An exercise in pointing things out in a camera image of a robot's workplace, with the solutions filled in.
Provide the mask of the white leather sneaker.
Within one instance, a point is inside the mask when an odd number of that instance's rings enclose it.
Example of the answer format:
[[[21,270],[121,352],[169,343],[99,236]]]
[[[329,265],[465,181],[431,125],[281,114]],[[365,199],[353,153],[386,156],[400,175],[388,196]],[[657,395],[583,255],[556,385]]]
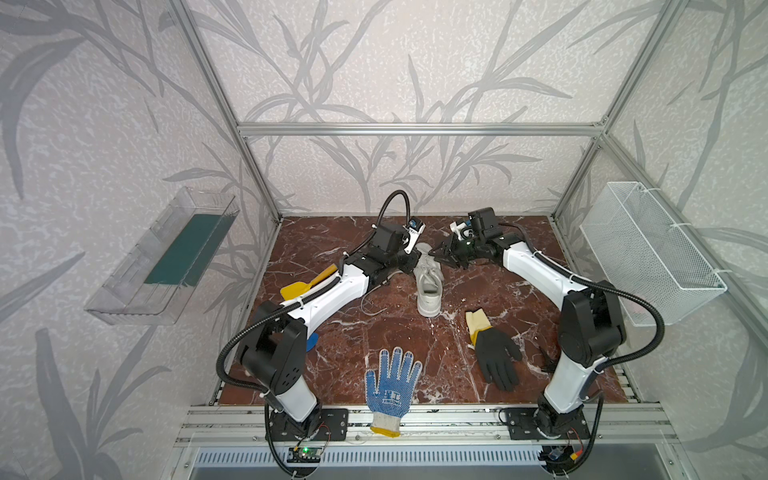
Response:
[[[417,243],[415,249],[420,253],[413,271],[417,286],[417,309],[422,316],[434,318],[442,308],[444,275],[441,264],[430,254],[431,247],[427,243]]]

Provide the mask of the grey-white shoelace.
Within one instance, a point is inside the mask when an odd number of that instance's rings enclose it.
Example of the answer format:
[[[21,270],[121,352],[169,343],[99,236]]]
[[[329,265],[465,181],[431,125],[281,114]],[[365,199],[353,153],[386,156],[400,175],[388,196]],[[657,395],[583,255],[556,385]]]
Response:
[[[367,317],[376,317],[384,314],[388,310],[392,312],[403,312],[408,309],[406,303],[412,300],[412,313],[417,309],[417,286],[415,281],[415,291],[408,294],[405,292],[405,284],[399,280],[395,281],[395,291],[389,293],[371,292],[365,294],[360,301],[359,311]]]

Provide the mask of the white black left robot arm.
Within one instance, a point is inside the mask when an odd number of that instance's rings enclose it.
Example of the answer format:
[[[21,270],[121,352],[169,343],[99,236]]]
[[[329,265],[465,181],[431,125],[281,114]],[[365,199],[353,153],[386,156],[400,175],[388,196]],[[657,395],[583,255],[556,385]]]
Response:
[[[304,379],[309,337],[391,274],[411,273],[421,256],[416,244],[424,229],[416,217],[404,225],[383,223],[372,230],[366,245],[345,255],[319,284],[280,304],[259,306],[252,323],[220,351],[216,360],[219,379],[259,392],[268,406],[296,423],[315,418],[320,404]]]

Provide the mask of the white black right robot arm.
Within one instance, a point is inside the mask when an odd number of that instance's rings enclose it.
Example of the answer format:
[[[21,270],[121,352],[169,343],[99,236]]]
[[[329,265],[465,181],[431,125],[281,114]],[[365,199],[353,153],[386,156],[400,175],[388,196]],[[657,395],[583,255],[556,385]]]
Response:
[[[523,226],[499,220],[492,208],[472,211],[467,220],[453,223],[449,237],[430,253],[451,268],[466,269],[475,260],[488,260],[526,280],[559,309],[560,356],[538,406],[540,413],[550,417],[580,410],[602,372],[649,355],[664,338],[663,316],[649,301],[563,267],[534,246]],[[651,315],[655,333],[638,350],[618,355],[618,347],[627,339],[621,310],[624,300]]]

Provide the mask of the yellow plastic spatula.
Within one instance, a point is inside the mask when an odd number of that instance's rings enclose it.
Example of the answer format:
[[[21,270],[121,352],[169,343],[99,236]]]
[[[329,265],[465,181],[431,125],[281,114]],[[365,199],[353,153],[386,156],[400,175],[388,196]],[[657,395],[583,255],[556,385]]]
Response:
[[[338,270],[336,265],[330,265],[317,276],[315,276],[310,282],[295,282],[280,289],[280,294],[284,301],[296,299],[307,292],[313,287],[320,284],[322,281],[333,275]]]

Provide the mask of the black yellow work glove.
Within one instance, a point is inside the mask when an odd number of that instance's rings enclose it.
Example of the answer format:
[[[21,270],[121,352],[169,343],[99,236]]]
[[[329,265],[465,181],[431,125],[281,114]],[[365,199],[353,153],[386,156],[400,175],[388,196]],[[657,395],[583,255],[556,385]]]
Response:
[[[465,313],[471,344],[486,382],[512,392],[519,385],[515,365],[522,353],[510,335],[494,327],[482,309]]]

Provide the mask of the blue dotted knit glove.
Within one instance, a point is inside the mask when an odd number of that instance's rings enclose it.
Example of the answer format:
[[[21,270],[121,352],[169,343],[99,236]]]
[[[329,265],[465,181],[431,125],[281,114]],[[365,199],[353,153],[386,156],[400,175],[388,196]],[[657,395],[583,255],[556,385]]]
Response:
[[[370,429],[388,438],[401,435],[403,417],[410,411],[422,362],[401,347],[382,349],[377,370],[365,374],[366,404],[373,414]]]

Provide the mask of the green lit circuit board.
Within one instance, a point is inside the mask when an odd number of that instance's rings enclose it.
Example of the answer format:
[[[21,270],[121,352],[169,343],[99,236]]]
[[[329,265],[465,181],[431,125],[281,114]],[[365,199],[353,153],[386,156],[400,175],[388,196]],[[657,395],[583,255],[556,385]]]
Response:
[[[325,448],[322,446],[294,446],[287,449],[286,463],[293,464],[319,464],[322,461]]]

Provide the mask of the right wiring connector board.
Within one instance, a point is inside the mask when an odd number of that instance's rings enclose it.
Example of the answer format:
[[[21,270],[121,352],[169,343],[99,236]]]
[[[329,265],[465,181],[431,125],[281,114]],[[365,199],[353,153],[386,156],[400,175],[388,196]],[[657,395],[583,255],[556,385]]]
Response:
[[[554,465],[573,465],[577,463],[583,454],[585,453],[586,448],[583,447],[572,447],[572,446],[545,446],[539,455],[539,459],[546,464],[554,464]]]

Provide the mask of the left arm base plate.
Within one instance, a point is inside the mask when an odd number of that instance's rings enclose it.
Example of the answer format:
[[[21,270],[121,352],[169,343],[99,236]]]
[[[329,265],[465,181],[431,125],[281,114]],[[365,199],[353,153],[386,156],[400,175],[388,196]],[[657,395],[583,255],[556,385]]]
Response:
[[[344,441],[349,426],[349,410],[345,408],[320,408],[299,422],[287,413],[270,411],[266,422],[273,441]]]

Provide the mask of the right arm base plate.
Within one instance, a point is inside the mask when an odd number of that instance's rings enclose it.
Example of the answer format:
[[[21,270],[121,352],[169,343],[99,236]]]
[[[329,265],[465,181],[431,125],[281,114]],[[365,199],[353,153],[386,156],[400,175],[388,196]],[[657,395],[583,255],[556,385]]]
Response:
[[[590,427],[579,408],[567,414],[534,407],[510,407],[498,412],[511,440],[568,440],[591,438]]]

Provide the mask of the clear plastic wall bin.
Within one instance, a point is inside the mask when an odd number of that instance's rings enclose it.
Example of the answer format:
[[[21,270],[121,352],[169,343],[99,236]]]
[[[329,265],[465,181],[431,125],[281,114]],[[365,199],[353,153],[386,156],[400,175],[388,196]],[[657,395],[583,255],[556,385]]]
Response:
[[[181,188],[85,311],[112,326],[175,324],[239,213],[234,194]]]

